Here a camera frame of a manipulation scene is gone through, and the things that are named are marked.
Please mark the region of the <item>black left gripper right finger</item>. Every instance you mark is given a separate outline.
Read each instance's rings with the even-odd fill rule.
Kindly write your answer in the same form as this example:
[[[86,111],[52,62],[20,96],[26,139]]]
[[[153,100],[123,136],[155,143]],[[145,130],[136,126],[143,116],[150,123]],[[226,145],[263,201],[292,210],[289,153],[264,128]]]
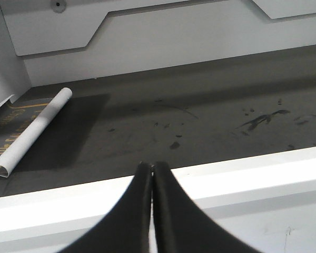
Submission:
[[[158,252],[256,252],[207,216],[169,165],[153,166],[153,218]]]

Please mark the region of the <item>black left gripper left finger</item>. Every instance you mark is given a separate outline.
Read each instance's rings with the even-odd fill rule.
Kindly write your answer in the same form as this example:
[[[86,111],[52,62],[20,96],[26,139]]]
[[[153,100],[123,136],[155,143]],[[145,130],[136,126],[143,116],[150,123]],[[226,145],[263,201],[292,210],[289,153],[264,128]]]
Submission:
[[[60,252],[149,252],[151,197],[151,168],[141,162],[107,215]]]

